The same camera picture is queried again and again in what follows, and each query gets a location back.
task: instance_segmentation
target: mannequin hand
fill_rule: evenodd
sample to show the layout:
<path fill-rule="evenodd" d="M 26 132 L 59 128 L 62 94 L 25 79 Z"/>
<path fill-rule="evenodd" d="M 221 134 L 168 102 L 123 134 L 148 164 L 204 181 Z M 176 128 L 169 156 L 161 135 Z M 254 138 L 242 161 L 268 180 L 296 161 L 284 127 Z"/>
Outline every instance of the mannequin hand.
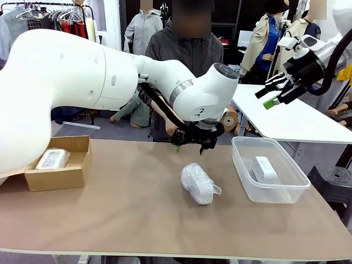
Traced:
<path fill-rule="evenodd" d="M 168 118 L 165 120 L 165 130 L 169 136 L 173 136 L 177 129 L 177 126 L 172 123 Z"/>
<path fill-rule="evenodd" d="M 72 0 L 74 4 L 79 4 L 80 6 L 84 4 L 84 0 Z"/>
<path fill-rule="evenodd" d="M 274 55 L 271 55 L 270 53 L 263 55 L 263 61 L 272 61 L 272 60 L 274 60 Z"/>

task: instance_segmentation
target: black jacket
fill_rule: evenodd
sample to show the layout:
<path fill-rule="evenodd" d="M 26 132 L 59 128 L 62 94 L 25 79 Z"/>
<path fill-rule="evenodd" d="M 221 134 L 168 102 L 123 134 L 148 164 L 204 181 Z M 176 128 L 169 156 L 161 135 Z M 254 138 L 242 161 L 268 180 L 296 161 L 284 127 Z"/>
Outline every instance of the black jacket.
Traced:
<path fill-rule="evenodd" d="M 169 19 L 165 29 L 151 37 L 145 55 L 156 61 L 176 59 L 198 78 L 204 75 L 214 63 L 223 63 L 223 46 L 214 34 L 210 38 L 176 38 Z M 140 92 L 139 97 L 149 107 L 151 106 L 152 100 L 144 91 Z M 165 120 L 155 111 L 151 115 L 151 122 L 153 139 L 158 142 L 170 142 L 170 137 L 165 130 Z"/>

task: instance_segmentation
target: bubble wrap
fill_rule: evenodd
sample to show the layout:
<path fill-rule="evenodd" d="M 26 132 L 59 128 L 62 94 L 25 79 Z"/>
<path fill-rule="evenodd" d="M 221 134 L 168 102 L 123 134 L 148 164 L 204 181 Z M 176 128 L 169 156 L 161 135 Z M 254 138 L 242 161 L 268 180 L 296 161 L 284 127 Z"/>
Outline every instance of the bubble wrap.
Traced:
<path fill-rule="evenodd" d="M 46 150 L 38 162 L 36 169 L 60 169 L 66 166 L 70 153 L 59 148 Z"/>
<path fill-rule="evenodd" d="M 197 163 L 189 164 L 183 168 L 181 182 L 183 188 L 199 205 L 209 205 L 213 201 L 213 194 L 221 194 L 221 189 L 214 184 Z"/>

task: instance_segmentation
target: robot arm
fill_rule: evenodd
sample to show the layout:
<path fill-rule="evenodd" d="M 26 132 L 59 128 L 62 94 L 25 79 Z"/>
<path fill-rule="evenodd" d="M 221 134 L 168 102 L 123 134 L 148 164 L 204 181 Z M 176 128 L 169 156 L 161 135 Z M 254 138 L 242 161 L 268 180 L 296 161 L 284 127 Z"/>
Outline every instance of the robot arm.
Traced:
<path fill-rule="evenodd" d="M 280 103 L 291 103 L 306 92 L 316 96 L 325 94 L 336 73 L 352 62 L 352 30 L 345 22 L 352 19 L 352 2 L 338 0 L 333 15 L 340 34 L 327 42 L 309 35 L 301 39 L 283 37 L 279 41 L 279 46 L 294 50 L 294 56 L 284 64 L 288 74 L 280 73 L 267 80 L 265 88 L 256 94 L 260 98 L 270 91 L 280 91 L 264 103 L 267 109 Z M 321 88 L 314 89 L 312 85 L 321 79 Z"/>
<path fill-rule="evenodd" d="M 51 138 L 52 108 L 118 110 L 141 82 L 156 85 L 175 113 L 190 122 L 175 120 L 162 100 L 154 100 L 170 120 L 180 123 L 175 145 L 214 148 L 223 132 L 219 121 L 238 83 L 225 65 L 214 64 L 195 78 L 177 60 L 158 62 L 54 30 L 22 34 L 0 71 L 0 172 L 27 166 L 43 153 Z"/>

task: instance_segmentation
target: black stool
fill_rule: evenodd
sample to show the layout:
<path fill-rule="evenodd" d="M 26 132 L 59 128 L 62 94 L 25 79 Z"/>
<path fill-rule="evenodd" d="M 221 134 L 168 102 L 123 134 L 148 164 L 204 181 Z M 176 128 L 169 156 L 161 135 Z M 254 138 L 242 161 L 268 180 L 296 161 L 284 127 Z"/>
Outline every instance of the black stool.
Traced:
<path fill-rule="evenodd" d="M 352 172 L 341 167 L 316 165 L 308 179 L 347 226 L 352 216 Z"/>

